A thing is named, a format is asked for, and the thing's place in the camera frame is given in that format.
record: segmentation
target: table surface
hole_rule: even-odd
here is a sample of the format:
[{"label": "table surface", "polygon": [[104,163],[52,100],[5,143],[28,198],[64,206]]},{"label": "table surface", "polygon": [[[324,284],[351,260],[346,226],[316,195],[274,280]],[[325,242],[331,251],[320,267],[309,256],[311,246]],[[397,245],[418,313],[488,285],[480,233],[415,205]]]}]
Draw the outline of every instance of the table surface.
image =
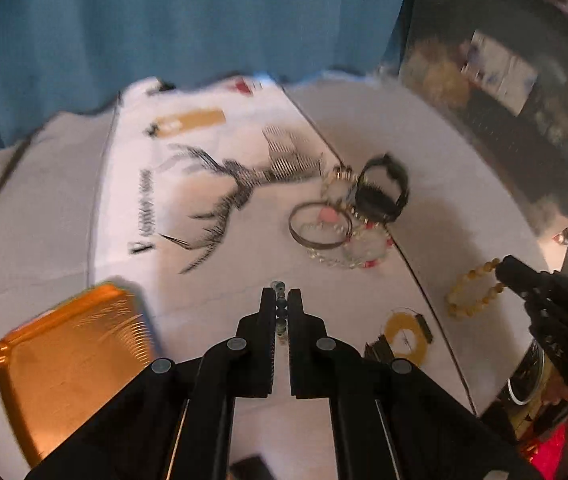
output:
[{"label": "table surface", "polygon": [[[489,311],[463,321],[447,316],[444,297],[459,273],[496,256],[512,253],[537,269],[545,267],[515,203],[465,140],[398,84],[327,80],[286,91],[333,151],[355,170],[370,156],[387,151],[409,168],[411,200],[393,226],[393,237],[408,265],[401,253],[391,251],[377,277],[387,272],[387,281],[405,283],[395,301],[423,311],[434,327],[440,351],[432,352],[432,362],[425,365],[427,373],[440,384],[446,383],[449,392],[467,407],[483,411],[530,343],[528,320],[518,298],[509,292],[501,295]],[[0,338],[90,283],[87,233],[94,222],[93,202],[112,119],[112,112],[92,118],[58,116],[36,138],[6,184],[0,196]],[[26,211],[24,203],[30,205]],[[334,281],[331,272],[334,269],[319,267],[311,276],[291,269],[288,276],[279,277],[302,287],[307,310],[311,311],[313,307],[308,305],[329,304],[317,284],[336,290],[330,288]],[[374,295],[372,274],[361,271],[354,276],[353,301],[361,290]],[[262,285],[256,283],[253,288],[259,290]],[[242,291],[244,298],[239,299],[250,304],[253,292]],[[386,294],[382,288],[378,293]],[[206,311],[212,312],[215,306],[209,307]],[[362,324],[356,312],[331,320],[329,310],[320,311],[329,332],[346,341],[353,338],[349,324],[367,324],[374,330],[385,316],[368,316]],[[229,319],[235,314],[241,312],[229,312]],[[179,317],[163,321],[168,331],[182,322]],[[357,345],[368,333],[363,328],[360,332],[353,341]],[[225,338],[227,334],[213,331],[211,337]],[[450,373],[454,368],[446,343],[461,368],[470,400],[462,380]],[[278,348],[275,354],[277,366],[285,368],[288,360],[281,350]],[[238,402],[234,434],[246,437],[233,440],[231,453],[237,458],[245,456],[259,439],[267,439],[275,443],[268,456],[269,465],[286,470],[282,478],[333,476],[327,403],[286,400],[283,375],[275,381],[276,395],[268,406],[258,409],[253,401]],[[268,423],[267,418],[278,423]],[[286,440],[284,435],[300,431],[293,425],[295,420],[306,421],[303,431],[311,444],[305,441],[291,446],[299,450],[308,446],[314,455],[326,460],[305,467],[291,464],[289,457],[277,450]],[[5,480],[22,478],[26,463],[13,440],[1,400],[0,442],[4,444],[0,446],[0,475]]]}]

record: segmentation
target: bracelet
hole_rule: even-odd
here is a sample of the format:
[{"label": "bracelet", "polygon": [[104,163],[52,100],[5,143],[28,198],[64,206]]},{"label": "bracelet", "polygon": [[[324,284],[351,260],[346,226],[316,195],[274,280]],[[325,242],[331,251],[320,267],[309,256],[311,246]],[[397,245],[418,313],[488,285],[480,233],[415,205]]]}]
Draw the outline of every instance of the bracelet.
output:
[{"label": "bracelet", "polygon": [[[313,242],[311,240],[308,240],[307,238],[302,237],[302,235],[300,235],[297,231],[295,231],[295,229],[293,227],[293,217],[299,211],[301,211],[303,209],[307,209],[309,207],[314,207],[314,206],[328,207],[330,209],[333,209],[333,211],[336,212],[337,215],[341,216],[342,218],[344,218],[346,220],[347,227],[346,227],[346,231],[343,233],[343,239],[342,240],[338,240],[337,242],[328,242],[328,243]],[[295,240],[301,246],[308,247],[310,249],[322,251],[322,250],[327,250],[327,249],[335,249],[337,247],[342,246],[344,243],[346,243],[346,241],[349,240],[350,236],[353,233],[353,221],[350,219],[350,216],[348,214],[346,214],[342,210],[337,209],[334,206],[332,206],[331,204],[328,204],[326,202],[304,202],[304,203],[296,205],[293,208],[293,210],[290,212],[290,215],[288,216],[288,230],[290,231],[290,235],[293,237],[293,240]]]},{"label": "bracelet", "polygon": [[495,269],[500,263],[499,258],[495,258],[490,262],[486,262],[482,266],[477,267],[476,269],[469,270],[466,274],[462,274],[457,282],[452,287],[451,291],[446,296],[446,304],[448,305],[448,314],[452,317],[463,317],[468,316],[472,317],[478,312],[482,311],[487,304],[497,298],[498,294],[501,294],[504,291],[505,285],[503,283],[497,282],[497,285],[491,286],[486,292],[486,296],[481,298],[481,300],[476,301],[472,305],[460,305],[458,301],[455,300],[455,296],[462,290],[464,287],[464,283],[474,280],[480,276],[484,276],[485,274],[491,272]]},{"label": "bracelet", "polygon": [[[379,166],[385,168],[388,178],[397,182],[400,187],[401,193],[397,200],[393,200],[379,187],[366,183],[366,172]],[[386,153],[366,162],[359,174],[355,187],[353,214],[364,222],[371,221],[380,224],[394,222],[408,203],[408,197],[408,173],[399,162]]]}]

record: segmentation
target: blue curtain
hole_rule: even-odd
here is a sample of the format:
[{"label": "blue curtain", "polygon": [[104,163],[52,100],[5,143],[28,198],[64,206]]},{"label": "blue curtain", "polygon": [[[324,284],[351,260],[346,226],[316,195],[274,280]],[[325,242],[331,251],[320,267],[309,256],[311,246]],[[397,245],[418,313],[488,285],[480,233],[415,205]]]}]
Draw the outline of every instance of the blue curtain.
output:
[{"label": "blue curtain", "polygon": [[366,72],[400,51],[401,3],[0,0],[0,148],[147,76],[192,87],[230,73]]}]

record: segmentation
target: red fabric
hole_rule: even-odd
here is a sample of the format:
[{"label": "red fabric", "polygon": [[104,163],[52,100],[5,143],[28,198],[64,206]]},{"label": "red fabric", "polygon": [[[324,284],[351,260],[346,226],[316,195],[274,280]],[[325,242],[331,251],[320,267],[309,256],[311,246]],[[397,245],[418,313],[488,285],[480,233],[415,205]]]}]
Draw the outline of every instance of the red fabric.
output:
[{"label": "red fabric", "polygon": [[554,480],[565,443],[566,425],[562,424],[552,437],[539,444],[537,453],[532,456],[530,462],[542,474],[544,480]]}]

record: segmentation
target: curtain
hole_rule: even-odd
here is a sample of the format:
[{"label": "curtain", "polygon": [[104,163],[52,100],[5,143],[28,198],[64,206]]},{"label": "curtain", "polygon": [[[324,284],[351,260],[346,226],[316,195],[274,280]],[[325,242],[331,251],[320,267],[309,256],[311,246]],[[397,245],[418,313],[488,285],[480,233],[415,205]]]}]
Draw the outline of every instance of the curtain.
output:
[{"label": "curtain", "polygon": [[367,72],[401,50],[402,1],[0,0],[0,148],[147,76],[190,88],[232,73]]}]

